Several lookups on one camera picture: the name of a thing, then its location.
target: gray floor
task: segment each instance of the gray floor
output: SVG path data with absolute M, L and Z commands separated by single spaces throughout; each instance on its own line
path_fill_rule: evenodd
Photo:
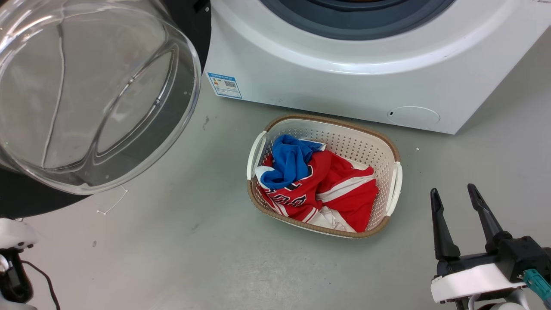
M 514 236 L 551 245 L 550 51 L 547 33 L 455 136 L 358 121 L 403 159 L 396 212 L 375 237 L 323 236 L 257 211 L 245 190 L 250 145 L 291 111 L 221 99 L 205 83 L 188 129 L 115 208 L 96 212 L 121 188 L 26 219 L 41 242 L 23 257 L 51 275 L 63 309 L 455 309 L 429 289 L 431 188 L 463 254 L 484 250 L 469 182 Z M 30 303 L 53 309 L 29 274 Z

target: clothes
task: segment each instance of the clothes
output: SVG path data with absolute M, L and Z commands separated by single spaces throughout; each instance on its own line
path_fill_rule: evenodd
M 323 151 L 323 143 L 298 140 L 290 135 L 279 136 L 272 146 L 274 169 L 260 174 L 260 181 L 270 189 L 282 189 L 308 175 L 307 162 L 314 152 Z
M 354 169 L 346 159 L 329 151 L 316 152 L 308 162 L 308 175 L 273 190 L 262 182 L 272 157 L 257 167 L 263 198 L 274 212 L 313 225 L 349 232 L 365 231 L 378 193 L 373 168 Z

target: blue cloth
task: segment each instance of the blue cloth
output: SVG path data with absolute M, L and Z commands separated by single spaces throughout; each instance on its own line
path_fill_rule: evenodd
M 274 170 L 264 172 L 260 181 L 269 189 L 282 189 L 289 184 L 306 178 L 308 162 L 314 152 L 319 152 L 323 144 L 301 141 L 289 135 L 279 136 L 272 146 Z

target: basket handle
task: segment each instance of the basket handle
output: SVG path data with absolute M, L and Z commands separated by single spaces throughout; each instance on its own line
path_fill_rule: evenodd
M 386 215 L 391 216 L 396 208 L 398 203 L 398 197 L 400 196 L 400 191 L 402 190 L 402 165 L 400 162 L 396 162 L 394 166 L 394 171 L 392 172 L 392 182 L 390 187 L 390 192 L 388 196 L 391 197 L 388 200 L 386 205 Z
M 260 152 L 266 144 L 266 134 L 266 130 L 262 131 L 252 144 L 249 161 L 247 162 L 247 180 L 249 181 L 255 176 L 255 168 L 258 166 L 260 155 L 262 155 Z

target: laundry basket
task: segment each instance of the laundry basket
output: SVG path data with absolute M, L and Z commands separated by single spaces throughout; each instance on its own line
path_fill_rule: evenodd
M 272 153 L 283 134 L 326 144 L 326 149 L 365 166 L 372 166 L 379 193 L 365 232 L 354 233 L 315 226 L 275 213 L 262 197 L 255 168 Z M 247 189 L 252 203 L 263 213 L 285 223 L 343 238 L 365 238 L 381 231 L 392 215 L 402 187 L 402 166 L 394 143 L 384 135 L 347 122 L 311 115 L 288 115 L 272 121 L 256 138 L 247 164 Z

